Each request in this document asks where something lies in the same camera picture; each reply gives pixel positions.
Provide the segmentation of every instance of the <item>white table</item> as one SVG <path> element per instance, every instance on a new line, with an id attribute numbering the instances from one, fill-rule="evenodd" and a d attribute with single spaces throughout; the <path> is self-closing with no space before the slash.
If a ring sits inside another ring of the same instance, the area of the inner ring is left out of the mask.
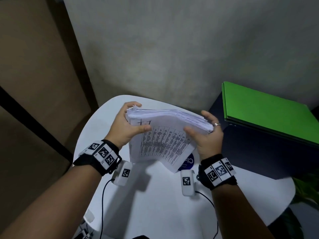
<path id="1" fill-rule="evenodd" d="M 78 154 L 94 140 L 101 140 L 108 133 L 120 107 L 128 101 L 138 101 L 145 109 L 182 108 L 138 96 L 122 95 L 102 105 L 83 128 L 74 152 Z M 193 152 L 198 172 L 199 157 Z M 120 151 L 124 160 L 129 160 L 128 145 Z M 266 225 L 272 223 L 288 207 L 295 194 L 292 178 L 271 178 L 235 167 L 238 185 L 250 204 Z M 157 238 L 212 238 L 216 233 L 216 215 L 212 205 L 201 195 L 184 197 L 181 193 L 180 173 L 173 174 L 160 162 L 135 164 L 125 187 L 109 183 L 104 193 L 103 234 L 113 238 L 133 238 L 146 235 Z M 88 224 L 101 231 L 102 190 L 111 178 L 107 174 L 90 202 L 88 210 L 94 220 Z M 197 190 L 211 198 L 210 191 L 200 183 Z"/>

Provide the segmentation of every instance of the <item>qr code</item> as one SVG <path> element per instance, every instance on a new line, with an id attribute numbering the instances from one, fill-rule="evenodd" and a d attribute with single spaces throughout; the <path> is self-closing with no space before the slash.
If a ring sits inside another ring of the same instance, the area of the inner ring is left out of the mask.
<path id="1" fill-rule="evenodd" d="M 123 173 L 122 173 L 122 177 L 128 177 L 130 174 L 130 170 L 129 169 L 124 169 Z"/>
<path id="2" fill-rule="evenodd" d="M 232 165 L 229 162 L 225 163 L 226 167 L 228 168 L 229 171 L 233 170 Z"/>
<path id="3" fill-rule="evenodd" d="M 112 155 L 109 155 L 106 159 L 105 159 L 105 161 L 106 161 L 106 163 L 110 166 L 113 162 L 114 162 L 114 158 L 112 157 Z"/>
<path id="4" fill-rule="evenodd" d="M 108 151 L 106 150 L 105 147 L 102 147 L 98 153 L 102 156 L 102 158 L 105 158 L 108 155 Z"/>
<path id="5" fill-rule="evenodd" d="M 190 177 L 183 177 L 183 185 L 190 185 Z"/>
<path id="6" fill-rule="evenodd" d="M 217 176 L 217 174 L 215 173 L 214 170 L 210 171 L 210 172 L 207 174 L 207 176 L 209 177 L 210 181 L 212 181 L 212 182 L 213 182 L 215 179 L 218 178 L 218 176 Z"/>
<path id="7" fill-rule="evenodd" d="M 98 143 L 92 143 L 87 149 L 95 150 L 99 146 Z"/>
<path id="8" fill-rule="evenodd" d="M 223 176 L 224 174 L 227 173 L 227 171 L 223 165 L 218 166 L 215 170 L 219 176 Z"/>

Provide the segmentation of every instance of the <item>person's left hand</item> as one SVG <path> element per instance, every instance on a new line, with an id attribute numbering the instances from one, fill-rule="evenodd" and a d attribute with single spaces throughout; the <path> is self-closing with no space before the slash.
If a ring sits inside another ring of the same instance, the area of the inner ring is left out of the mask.
<path id="1" fill-rule="evenodd" d="M 126 110 L 132 107 L 133 105 L 136 105 L 138 107 L 142 106 L 142 104 L 136 101 L 124 103 L 119 113 L 116 115 L 113 124 L 110 128 L 110 131 L 105 137 L 106 140 L 112 142 L 120 150 L 125 144 L 127 144 L 133 138 L 133 136 L 143 132 L 148 132 L 152 129 L 150 125 L 131 126 L 127 122 L 125 118 Z"/>

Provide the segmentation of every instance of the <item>green binder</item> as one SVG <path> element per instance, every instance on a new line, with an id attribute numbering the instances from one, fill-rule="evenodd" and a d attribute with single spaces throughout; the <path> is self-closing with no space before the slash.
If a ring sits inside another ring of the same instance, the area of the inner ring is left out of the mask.
<path id="1" fill-rule="evenodd" d="M 222 95 L 225 120 L 319 145 L 319 122 L 306 105 L 230 82 Z"/>

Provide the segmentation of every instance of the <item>hand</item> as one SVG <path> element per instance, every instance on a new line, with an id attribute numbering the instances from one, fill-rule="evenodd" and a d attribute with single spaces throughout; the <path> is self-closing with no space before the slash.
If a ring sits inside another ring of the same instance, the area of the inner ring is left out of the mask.
<path id="1" fill-rule="evenodd" d="M 213 123 L 218 123 L 218 119 L 207 111 L 202 111 L 202 115 Z M 184 131 L 197 143 L 197 151 L 200 160 L 221 153 L 224 133 L 220 126 L 215 126 L 214 131 L 207 135 L 195 132 L 191 127 L 184 127 Z"/>
<path id="2" fill-rule="evenodd" d="M 126 110 L 132 107 L 133 105 L 136 105 L 138 107 L 142 106 L 142 104 L 136 101 L 124 103 L 119 113 L 116 115 L 113 124 L 110 128 L 110 131 L 105 137 L 106 140 L 112 142 L 120 150 L 125 144 L 127 144 L 133 138 L 133 136 L 143 132 L 148 132 L 152 129 L 150 125 L 131 126 L 127 122 L 125 118 Z"/>

